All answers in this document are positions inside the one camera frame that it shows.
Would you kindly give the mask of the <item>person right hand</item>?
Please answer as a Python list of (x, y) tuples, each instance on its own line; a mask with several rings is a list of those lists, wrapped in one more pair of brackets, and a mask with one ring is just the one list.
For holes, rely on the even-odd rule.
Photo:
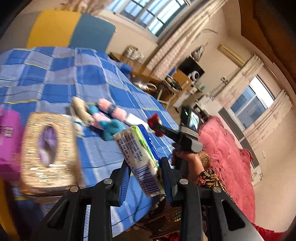
[(185, 152), (185, 151), (177, 151), (174, 149), (173, 151), (173, 157), (171, 160), (171, 164), (175, 167), (176, 159), (181, 158), (188, 162), (188, 180), (191, 182), (196, 182), (199, 175), (205, 171), (202, 162), (200, 160), (200, 157), (198, 154), (194, 154), (191, 152)]

